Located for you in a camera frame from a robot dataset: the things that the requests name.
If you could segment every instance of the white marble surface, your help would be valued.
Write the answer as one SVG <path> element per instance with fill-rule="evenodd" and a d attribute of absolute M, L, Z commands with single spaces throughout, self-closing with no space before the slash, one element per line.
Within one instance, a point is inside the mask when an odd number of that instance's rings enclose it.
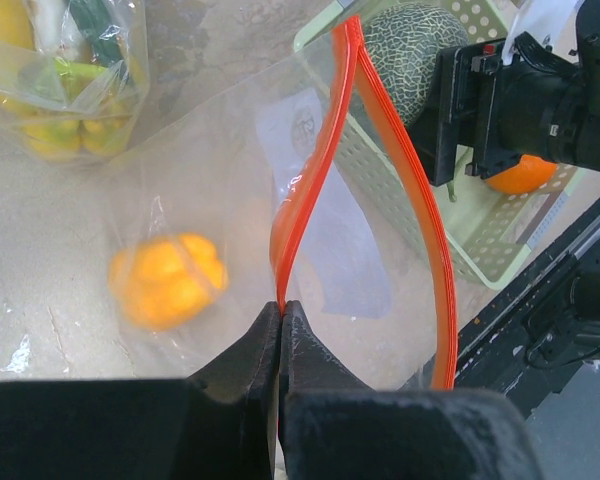
<path fill-rule="evenodd" d="M 327 2 L 180 0 L 160 11 L 157 1 L 148 3 L 155 88 L 144 118 L 169 123 L 290 53 L 295 32 Z M 174 46 L 178 35 L 184 46 Z M 600 175 L 588 173 L 536 253 L 599 194 Z M 302 295 L 315 312 L 315 332 L 354 373 L 374 387 L 396 388 L 434 352 L 431 279 L 426 262 L 377 211 L 365 214 L 399 300 L 391 314 L 323 317 L 310 276 Z M 130 333 L 106 289 L 106 215 L 92 174 L 38 163 L 0 137 L 0 380 L 183 375 L 248 328 L 252 317 L 200 321 L 186 335 L 159 339 Z M 268 234 L 267 225 L 260 228 Z M 457 291 L 462 325 L 495 295 L 464 281 Z"/>

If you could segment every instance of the bagged produce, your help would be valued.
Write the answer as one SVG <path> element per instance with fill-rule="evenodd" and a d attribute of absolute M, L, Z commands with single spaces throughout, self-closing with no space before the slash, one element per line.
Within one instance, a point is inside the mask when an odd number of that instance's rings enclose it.
<path fill-rule="evenodd" d="M 49 162 L 122 153 L 149 88 L 138 0 L 0 0 L 0 129 Z"/>

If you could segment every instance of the black camera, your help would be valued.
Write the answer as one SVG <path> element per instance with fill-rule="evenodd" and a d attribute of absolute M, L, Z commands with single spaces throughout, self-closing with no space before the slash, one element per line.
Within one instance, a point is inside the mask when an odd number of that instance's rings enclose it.
<path fill-rule="evenodd" d="M 438 54 L 425 109 L 409 128 L 432 185 L 453 180 L 458 145 L 473 148 L 466 173 L 481 178 L 523 154 L 600 171 L 600 0 L 580 7 L 576 37 L 577 64 L 528 33 L 507 66 L 504 39 Z"/>

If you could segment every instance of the fruit bag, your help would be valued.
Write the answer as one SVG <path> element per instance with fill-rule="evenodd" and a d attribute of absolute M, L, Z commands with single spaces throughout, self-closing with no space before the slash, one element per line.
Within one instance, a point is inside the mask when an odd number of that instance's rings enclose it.
<path fill-rule="evenodd" d="M 142 0 L 0 0 L 0 129 L 49 162 L 122 153 L 149 89 Z"/>
<path fill-rule="evenodd" d="M 453 385 L 455 292 L 444 229 L 357 17 L 108 166 L 108 286 L 128 350 L 146 360 L 143 373 L 190 374 L 275 298 L 283 310 L 300 299 L 316 334 L 363 380 L 374 384 L 373 368 L 389 367 L 382 351 L 400 350 L 399 332 L 413 316 L 405 288 L 416 286 L 403 282 L 409 247 L 332 165 L 354 94 L 418 213 L 433 282 L 417 288 L 433 285 L 436 297 L 423 328 L 435 331 L 438 317 L 433 386 Z M 376 359 L 362 373 L 355 365 Z"/>

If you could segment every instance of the orange fruit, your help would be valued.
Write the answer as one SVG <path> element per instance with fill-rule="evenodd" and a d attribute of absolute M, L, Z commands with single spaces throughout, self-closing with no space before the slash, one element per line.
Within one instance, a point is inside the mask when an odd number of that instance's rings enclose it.
<path fill-rule="evenodd" d="M 152 331 L 177 327 L 227 289 L 215 245 L 194 233 L 155 237 L 111 260 L 109 288 L 134 324 Z"/>
<path fill-rule="evenodd" d="M 547 183 L 558 165 L 540 157 L 523 155 L 520 163 L 498 175 L 485 180 L 494 190 L 507 195 L 522 195 L 537 190 Z"/>

